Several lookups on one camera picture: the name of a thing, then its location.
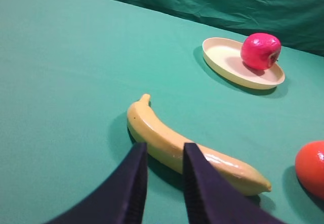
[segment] toy orange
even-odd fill
[[[303,146],[296,156],[295,169],[305,189],[324,199],[324,141]]]

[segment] toy banana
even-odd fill
[[[149,106],[150,95],[144,94],[127,111],[128,129],[137,142],[146,142],[148,153],[178,173],[182,173],[184,143],[193,142],[167,127]],[[271,183],[245,162],[198,145],[205,158],[243,195],[270,192]]]

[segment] pink apple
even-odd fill
[[[266,70],[277,61],[280,51],[281,43],[278,38],[267,33],[254,33],[244,41],[241,58],[253,69]]]

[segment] teal table surface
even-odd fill
[[[239,34],[110,0],[0,0],[0,15],[1,224],[48,221],[96,189],[131,148],[126,110],[144,93],[171,128],[270,179],[261,208],[324,219],[294,170],[324,139],[323,57],[283,48],[285,82],[255,91],[202,57],[206,38]],[[152,159],[143,223],[188,223],[181,176]]]

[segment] oval plate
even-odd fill
[[[227,38],[208,38],[202,43],[206,63],[226,79],[253,89],[270,89],[283,83],[284,71],[274,63],[267,70],[246,66],[241,57],[242,43]]]

